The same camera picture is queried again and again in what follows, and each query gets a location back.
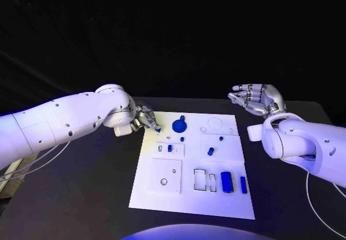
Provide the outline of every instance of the small blue piece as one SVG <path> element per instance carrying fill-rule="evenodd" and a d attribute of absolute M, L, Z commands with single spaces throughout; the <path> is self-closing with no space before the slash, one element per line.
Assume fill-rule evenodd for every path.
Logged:
<path fill-rule="evenodd" d="M 222 179 L 222 190 L 224 193 L 232 193 L 235 191 L 234 189 L 234 183 L 232 183 L 232 175 L 229 171 L 224 171 L 221 173 L 221 179 Z"/>
<path fill-rule="evenodd" d="M 176 133 L 179 133 L 179 134 L 180 134 L 180 133 L 186 130 L 186 128 L 188 128 L 188 125 L 186 125 L 185 120 L 186 120 L 186 117 L 182 115 L 182 116 L 180 116 L 180 119 L 176 120 L 176 121 L 173 122 L 173 124 L 172 124 L 173 131 L 175 131 Z"/>
<path fill-rule="evenodd" d="M 240 183 L 241 183 L 241 192 L 244 194 L 247 194 L 248 193 L 248 188 L 247 188 L 247 180 L 245 180 L 244 176 L 240 177 Z"/>
<path fill-rule="evenodd" d="M 209 148 L 209 151 L 208 151 L 208 155 L 212 156 L 214 155 L 214 152 L 215 152 L 215 149 L 214 147 Z"/>

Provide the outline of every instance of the hole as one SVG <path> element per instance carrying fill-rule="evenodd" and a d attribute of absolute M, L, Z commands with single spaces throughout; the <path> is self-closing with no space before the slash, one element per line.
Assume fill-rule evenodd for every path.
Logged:
<path fill-rule="evenodd" d="M 329 156 L 333 156 L 335 153 L 336 153 L 338 149 L 336 147 L 333 146 L 330 149 L 329 149 Z"/>
<path fill-rule="evenodd" d="M 162 184 L 163 186 L 167 184 L 167 179 L 166 179 L 166 178 L 160 180 L 160 184 Z"/>

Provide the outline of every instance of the blue rectangular block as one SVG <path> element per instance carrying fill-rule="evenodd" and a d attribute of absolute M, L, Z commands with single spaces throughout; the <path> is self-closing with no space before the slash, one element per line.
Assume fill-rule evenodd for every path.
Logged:
<path fill-rule="evenodd" d="M 234 189 L 234 183 L 232 183 L 232 175 L 229 171 L 224 171 L 221 173 L 221 179 L 222 179 L 222 190 L 224 193 L 232 193 L 235 191 Z"/>
<path fill-rule="evenodd" d="M 244 194 L 247 194 L 248 193 L 248 188 L 247 188 L 247 180 L 245 180 L 244 176 L 240 177 L 240 183 L 241 183 L 241 192 Z"/>

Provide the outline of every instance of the white cable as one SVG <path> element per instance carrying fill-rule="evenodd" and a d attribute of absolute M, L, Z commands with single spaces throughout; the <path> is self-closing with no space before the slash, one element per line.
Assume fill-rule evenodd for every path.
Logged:
<path fill-rule="evenodd" d="M 3 177 L 6 177 L 10 174 L 18 173 L 19 171 L 22 171 L 23 169 L 26 169 L 29 166 L 32 166 L 55 149 L 58 146 L 55 146 L 35 161 L 32 161 L 29 164 L 26 164 L 22 168 L 19 168 L 16 171 L 9 172 L 7 174 L 5 174 L 3 176 L 0 176 L 0 179 Z"/>
<path fill-rule="evenodd" d="M 343 195 L 343 197 L 346 198 L 346 194 L 342 192 L 340 188 L 338 187 L 338 185 L 333 183 L 335 188 L 338 189 L 338 191 L 340 192 L 340 194 Z"/>
<path fill-rule="evenodd" d="M 25 176 L 26 174 L 33 173 L 33 172 L 35 172 L 36 170 L 39 170 L 41 168 L 43 168 L 43 167 L 55 160 L 55 158 L 61 155 L 61 153 L 64 152 L 64 150 L 65 150 L 67 146 L 69 145 L 69 143 L 71 143 L 71 142 L 67 143 L 64 149 L 59 151 L 59 153 L 55 155 L 55 157 L 54 157 L 41 167 L 38 167 L 36 169 L 33 169 L 32 171 L 29 171 L 28 173 L 22 174 L 22 175 L 19 175 L 19 176 L 15 176 L 15 177 L 10 177 L 9 179 L 0 180 L 0 182 L 9 181 L 9 180 L 12 180 L 12 179 L 16 179 L 16 178 Z"/>
<path fill-rule="evenodd" d="M 343 236 L 323 221 L 323 219 L 320 218 L 317 212 L 316 212 L 316 209 L 313 207 L 313 204 L 312 204 L 312 201 L 310 201 L 310 196 L 309 196 L 309 175 L 310 173 L 307 172 L 307 175 L 306 175 L 306 195 L 307 195 L 307 200 L 309 200 L 309 203 L 310 203 L 310 207 L 312 207 L 312 210 L 319 218 L 319 220 L 322 221 L 322 223 L 326 225 L 326 227 L 340 236 L 346 239 L 346 236 Z"/>

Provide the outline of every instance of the robotic hand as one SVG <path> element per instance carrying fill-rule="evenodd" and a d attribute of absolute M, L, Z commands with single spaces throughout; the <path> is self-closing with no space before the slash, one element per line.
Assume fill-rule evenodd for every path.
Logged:
<path fill-rule="evenodd" d="M 136 103 L 116 84 L 2 116 L 0 169 L 33 153 L 93 133 L 101 124 L 114 128 L 117 137 L 142 127 L 157 132 L 162 129 L 152 108 Z"/>
<path fill-rule="evenodd" d="M 232 87 L 228 97 L 264 123 L 250 126 L 251 141 L 261 141 L 271 158 L 302 167 L 310 174 L 346 187 L 346 128 L 306 122 L 287 112 L 283 96 L 273 85 Z"/>

